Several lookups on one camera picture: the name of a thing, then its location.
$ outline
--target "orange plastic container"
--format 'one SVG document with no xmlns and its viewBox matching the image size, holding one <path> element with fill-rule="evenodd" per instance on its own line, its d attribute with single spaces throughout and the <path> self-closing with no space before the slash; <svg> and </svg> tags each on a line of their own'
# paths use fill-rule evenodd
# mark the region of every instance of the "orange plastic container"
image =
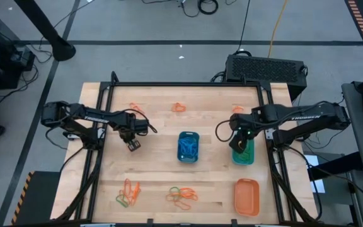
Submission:
<svg viewBox="0 0 363 227">
<path fill-rule="evenodd" d="M 250 179 L 239 179 L 234 188 L 234 208 L 243 216 L 257 216 L 260 212 L 260 186 Z"/>
</svg>

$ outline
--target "gray floor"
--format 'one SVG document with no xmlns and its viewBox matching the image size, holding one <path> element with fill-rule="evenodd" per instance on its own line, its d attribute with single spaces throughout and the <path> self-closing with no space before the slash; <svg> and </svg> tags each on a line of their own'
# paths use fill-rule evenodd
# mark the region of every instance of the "gray floor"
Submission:
<svg viewBox="0 0 363 227">
<path fill-rule="evenodd" d="M 37 1 L 53 25 L 71 11 L 74 2 Z M 283 2 L 251 0 L 244 40 L 270 40 Z M 80 0 L 80 6 L 86 3 L 87 0 Z M 216 14 L 187 18 L 176 2 L 142 4 L 137 0 L 95 0 L 77 12 L 68 39 L 239 40 L 246 4 L 245 0 L 237 0 L 226 6 L 220 1 Z M 187 13 L 194 14 L 196 10 L 195 1 L 188 0 Z M 0 0 L 0 18 L 22 40 L 41 37 L 13 0 Z M 60 34 L 66 23 L 64 20 L 57 27 Z M 289 1 L 275 39 L 362 40 L 344 0 Z M 236 45 L 77 45 L 75 57 L 59 63 L 47 101 L 77 102 L 84 82 L 108 81 L 111 71 L 116 71 L 121 81 L 209 81 L 224 69 L 226 57 L 236 48 Z M 268 53 L 268 45 L 244 45 L 242 48 L 258 57 L 266 57 Z M 304 61 L 308 65 L 308 88 L 302 94 L 301 105 L 320 100 L 339 102 L 342 83 L 363 80 L 363 46 L 278 45 L 273 47 L 272 57 Z M 0 124 L 6 126 L 6 133 L 0 137 L 0 207 L 52 62 L 37 64 L 39 79 L 28 90 L 12 95 L 0 104 Z M 44 138 L 45 131 L 43 126 L 37 127 L 5 224 L 10 224 L 26 174 L 33 170 L 57 171 L 61 167 L 64 151 Z M 319 133 L 321 143 L 325 144 L 334 133 Z M 59 131 L 52 133 L 52 138 L 63 146 L 67 144 Z M 348 154 L 356 150 L 349 127 L 322 152 Z M 340 206 L 325 210 L 323 219 L 329 223 L 347 224 L 350 221 L 349 212 Z M 336 213 L 342 218 L 333 218 L 332 214 Z"/>
</svg>

